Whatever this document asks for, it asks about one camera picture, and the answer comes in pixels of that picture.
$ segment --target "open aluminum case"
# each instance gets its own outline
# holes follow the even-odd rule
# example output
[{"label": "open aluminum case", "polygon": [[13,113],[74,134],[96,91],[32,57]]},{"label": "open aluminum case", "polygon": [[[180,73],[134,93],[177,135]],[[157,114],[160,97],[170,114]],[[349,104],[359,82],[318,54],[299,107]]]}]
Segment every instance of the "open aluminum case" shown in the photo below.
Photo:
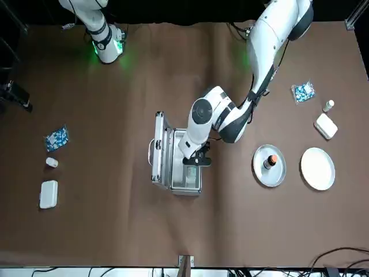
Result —
[{"label": "open aluminum case", "polygon": [[185,166],[178,142],[185,129],[171,128],[164,113],[155,117],[155,138],[149,143],[148,160],[152,166],[151,181],[173,194],[197,196],[201,192],[201,167]]}]

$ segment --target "blue pill packet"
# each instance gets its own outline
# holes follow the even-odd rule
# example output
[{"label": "blue pill packet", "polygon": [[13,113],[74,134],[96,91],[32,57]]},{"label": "blue pill packet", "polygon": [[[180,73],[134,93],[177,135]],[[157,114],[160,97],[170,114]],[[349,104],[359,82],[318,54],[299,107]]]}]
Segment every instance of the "blue pill packet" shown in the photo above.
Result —
[{"label": "blue pill packet", "polygon": [[315,96],[315,90],[310,81],[302,85],[293,85],[291,89],[297,104],[308,101]]},{"label": "blue pill packet", "polygon": [[44,143],[47,152],[52,152],[61,146],[66,145],[68,141],[69,136],[66,125],[44,137]]}]

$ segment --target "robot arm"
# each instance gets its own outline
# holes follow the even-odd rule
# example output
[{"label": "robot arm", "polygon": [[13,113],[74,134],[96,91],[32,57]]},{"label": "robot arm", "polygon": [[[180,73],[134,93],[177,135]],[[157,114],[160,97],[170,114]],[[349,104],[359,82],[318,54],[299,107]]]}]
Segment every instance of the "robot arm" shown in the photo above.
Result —
[{"label": "robot arm", "polygon": [[59,0],[59,3],[85,24],[102,63],[114,62],[123,53],[124,32],[107,24],[100,11],[101,7],[108,4],[108,0]]},{"label": "robot arm", "polygon": [[255,81],[240,107],[220,88],[215,87],[192,106],[188,128],[179,142],[187,159],[201,149],[211,127],[226,143],[237,142],[274,73],[274,58],[289,40],[301,37],[308,30],[314,12],[310,0],[271,1],[253,26],[247,42],[247,53]]}]

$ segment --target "silver plate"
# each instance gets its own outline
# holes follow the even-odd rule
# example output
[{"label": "silver plate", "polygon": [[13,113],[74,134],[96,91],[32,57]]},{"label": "silver plate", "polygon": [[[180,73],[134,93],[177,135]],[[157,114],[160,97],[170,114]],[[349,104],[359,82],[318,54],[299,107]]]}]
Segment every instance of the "silver plate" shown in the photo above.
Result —
[{"label": "silver plate", "polygon": [[[270,155],[277,155],[278,161],[275,166],[268,170],[263,163]],[[280,185],[286,176],[286,161],[283,154],[277,147],[271,144],[264,144],[256,150],[253,168],[259,181],[271,188]]]}]

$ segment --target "brown tabletop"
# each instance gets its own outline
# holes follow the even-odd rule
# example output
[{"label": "brown tabletop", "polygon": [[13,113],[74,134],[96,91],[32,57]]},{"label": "brown tabletop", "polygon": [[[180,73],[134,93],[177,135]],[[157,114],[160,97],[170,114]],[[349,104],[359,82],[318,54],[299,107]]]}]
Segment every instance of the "brown tabletop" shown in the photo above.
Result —
[{"label": "brown tabletop", "polygon": [[[212,143],[199,197],[151,184],[155,112],[185,128],[193,102],[215,85],[240,103],[251,83],[245,44],[225,24],[131,25],[124,56],[102,65],[83,33],[32,27],[22,40],[22,63],[13,73],[34,111],[12,106],[1,118],[0,261],[175,266],[179,254],[190,254],[202,267],[306,267],[332,248],[369,248],[369,84],[344,23],[313,23],[289,44],[240,141]],[[297,106],[291,85],[308,80],[317,97]],[[329,99],[339,129],[326,141],[312,124]],[[43,136],[64,123],[70,142],[49,154],[59,166],[48,170]],[[266,143],[279,147],[287,163],[275,189],[251,172],[254,151]],[[310,147],[334,162],[336,180],[326,192],[308,188],[300,175]],[[58,205],[40,211],[47,179],[59,182]],[[318,265],[359,257],[340,252]]]}]

